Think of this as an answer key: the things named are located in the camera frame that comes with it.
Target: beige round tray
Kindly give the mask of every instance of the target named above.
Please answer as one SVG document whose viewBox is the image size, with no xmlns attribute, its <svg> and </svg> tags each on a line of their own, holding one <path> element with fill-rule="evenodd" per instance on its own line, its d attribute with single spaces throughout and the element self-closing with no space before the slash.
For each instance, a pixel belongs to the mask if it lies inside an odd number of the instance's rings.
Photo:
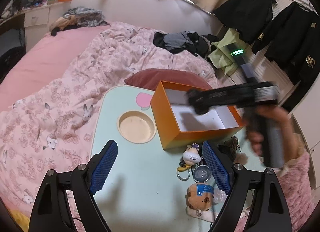
<svg viewBox="0 0 320 232">
<path fill-rule="evenodd" d="M 143 144 L 156 134 L 156 124 L 141 111 L 127 111 L 117 121 L 119 133 L 129 142 Z"/>
</svg>

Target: yellow strap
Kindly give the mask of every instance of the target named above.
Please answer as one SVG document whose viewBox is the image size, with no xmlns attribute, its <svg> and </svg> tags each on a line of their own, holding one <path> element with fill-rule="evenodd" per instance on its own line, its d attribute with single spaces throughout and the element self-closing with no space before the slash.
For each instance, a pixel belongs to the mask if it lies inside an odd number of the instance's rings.
<svg viewBox="0 0 320 232">
<path fill-rule="evenodd" d="M 186 165 L 185 167 L 178 167 L 177 171 L 186 171 L 187 169 L 189 169 L 191 166 L 190 165 Z"/>
</svg>

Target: open box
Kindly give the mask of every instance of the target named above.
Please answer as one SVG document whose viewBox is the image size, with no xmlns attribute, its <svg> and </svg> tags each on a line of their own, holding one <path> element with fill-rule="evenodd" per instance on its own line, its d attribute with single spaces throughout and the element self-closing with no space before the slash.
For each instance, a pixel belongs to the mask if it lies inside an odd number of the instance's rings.
<svg viewBox="0 0 320 232">
<path fill-rule="evenodd" d="M 151 108 L 163 149 L 186 146 L 192 142 L 222 139 L 232 136 L 243 126 L 234 106 L 210 108 L 204 115 L 197 115 L 188 104 L 188 85 L 160 81 L 152 99 Z"/>
</svg>

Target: pink fluffy fabric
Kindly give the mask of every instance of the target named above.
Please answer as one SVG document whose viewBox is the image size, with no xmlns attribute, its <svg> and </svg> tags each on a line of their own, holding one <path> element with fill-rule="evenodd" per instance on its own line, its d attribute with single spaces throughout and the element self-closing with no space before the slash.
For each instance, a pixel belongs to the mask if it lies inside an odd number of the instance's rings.
<svg viewBox="0 0 320 232">
<path fill-rule="evenodd" d="M 287 200 L 292 231 L 298 231 L 313 212 L 315 205 L 311 199 L 311 187 L 308 177 L 309 154 L 303 153 L 289 165 L 289 169 L 278 180 Z M 235 232 L 242 232 L 248 217 L 239 219 Z"/>
</svg>

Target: pink mushroom print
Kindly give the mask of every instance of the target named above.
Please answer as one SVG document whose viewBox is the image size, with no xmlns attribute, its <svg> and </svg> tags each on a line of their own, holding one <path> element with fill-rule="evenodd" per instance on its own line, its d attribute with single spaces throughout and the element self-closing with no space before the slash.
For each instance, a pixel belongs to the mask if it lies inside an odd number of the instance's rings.
<svg viewBox="0 0 320 232">
<path fill-rule="evenodd" d="M 136 97 L 136 103 L 141 107 L 141 110 L 147 110 L 150 108 L 150 101 L 152 95 L 140 92 Z"/>
</svg>

